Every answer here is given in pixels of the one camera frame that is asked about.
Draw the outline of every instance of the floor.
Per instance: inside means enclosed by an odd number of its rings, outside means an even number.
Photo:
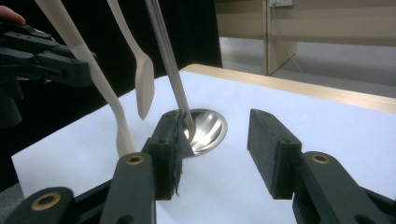
[[[221,37],[220,47],[224,68],[264,75],[262,40]],[[396,98],[394,47],[298,43],[292,57],[271,76]]]

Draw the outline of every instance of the white table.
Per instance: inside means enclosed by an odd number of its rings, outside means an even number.
[[[199,65],[186,70],[209,75],[181,74],[190,108],[220,112],[229,130],[213,151],[184,160],[180,197],[157,202],[159,224],[295,223],[291,201],[271,198],[247,151],[251,108],[274,114],[303,142],[303,152],[328,153],[358,184],[395,198],[394,99]],[[215,73],[246,78],[238,82],[212,77]],[[161,115],[177,109],[167,77],[156,79],[155,85],[152,108],[144,121],[137,115],[134,91],[120,98],[139,150]],[[349,104],[336,102],[345,100]],[[110,179],[118,160],[116,130],[114,116],[105,106],[14,155],[24,196],[54,186],[68,187],[79,195]]]

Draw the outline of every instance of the black curtain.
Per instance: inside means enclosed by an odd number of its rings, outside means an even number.
[[[63,0],[118,96],[134,88],[135,59],[106,0]],[[134,38],[154,62],[155,77],[165,75],[163,60],[144,0],[119,0]],[[177,66],[200,63],[221,67],[213,0],[160,0]],[[64,44],[33,0],[0,0],[20,13],[27,24]],[[18,183],[11,156],[34,142],[91,113],[106,102],[94,87],[20,81],[24,99],[16,100],[22,123],[0,129],[0,191]]]

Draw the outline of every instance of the screw hole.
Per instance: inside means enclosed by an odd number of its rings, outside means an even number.
[[[330,159],[324,155],[315,154],[311,156],[311,159],[317,163],[328,164],[330,163]]]
[[[53,205],[57,204],[61,200],[61,194],[59,192],[52,192],[48,194],[44,194],[38,197],[32,203],[32,210],[34,211],[44,211],[46,209],[51,208]]]
[[[131,165],[136,165],[142,162],[144,159],[141,156],[132,156],[131,158],[128,159],[127,163]]]

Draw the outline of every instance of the metal bowl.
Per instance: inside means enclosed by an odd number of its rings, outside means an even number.
[[[209,109],[193,109],[191,116],[195,124],[195,135],[190,140],[190,145],[195,156],[202,155],[216,146],[224,139],[227,133],[227,121],[216,111]],[[187,139],[189,130],[185,130]]]

